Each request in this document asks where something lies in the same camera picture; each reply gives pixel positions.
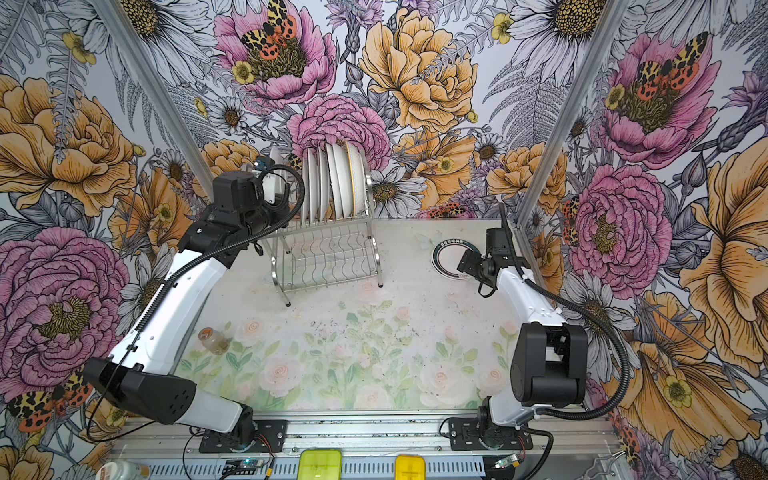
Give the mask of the chrome wire dish rack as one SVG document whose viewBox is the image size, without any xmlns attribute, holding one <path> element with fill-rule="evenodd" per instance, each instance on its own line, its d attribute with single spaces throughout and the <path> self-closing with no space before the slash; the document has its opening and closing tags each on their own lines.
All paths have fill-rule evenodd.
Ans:
<svg viewBox="0 0 768 480">
<path fill-rule="evenodd" d="M 364 213 L 351 219 L 291 222 L 263 241 L 270 278 L 281 303 L 290 295 L 331 285 L 373 279 L 384 286 L 384 272 L 374 229 L 372 181 L 366 178 Z"/>
</svg>

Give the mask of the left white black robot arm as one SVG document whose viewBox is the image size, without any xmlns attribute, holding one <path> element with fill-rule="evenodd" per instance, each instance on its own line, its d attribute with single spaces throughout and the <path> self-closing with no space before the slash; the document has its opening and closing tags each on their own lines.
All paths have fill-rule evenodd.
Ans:
<svg viewBox="0 0 768 480">
<path fill-rule="evenodd" d="M 217 176 L 201 218 L 182 236 L 168 275 L 126 338 L 84 366 L 102 400 L 163 425 L 215 432 L 237 450 L 257 433 L 252 408 L 201 390 L 174 371 L 214 286 L 249 246 L 286 227 L 299 213 L 301 174 L 262 157 L 252 171 Z"/>
</svg>

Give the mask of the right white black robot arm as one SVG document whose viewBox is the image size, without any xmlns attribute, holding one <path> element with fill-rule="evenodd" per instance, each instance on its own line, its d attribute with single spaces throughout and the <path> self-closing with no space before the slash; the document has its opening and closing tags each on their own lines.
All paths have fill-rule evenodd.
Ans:
<svg viewBox="0 0 768 480">
<path fill-rule="evenodd" d="M 476 279 L 510 308 L 518 337 L 509 364 L 509 380 L 478 409 L 478 437 L 491 449 L 524 445 L 517 433 L 545 408 L 563 408 L 584 400 L 588 340 L 571 325 L 534 282 L 514 252 L 511 231 L 486 231 L 486 253 L 467 251 L 458 270 Z"/>
</svg>

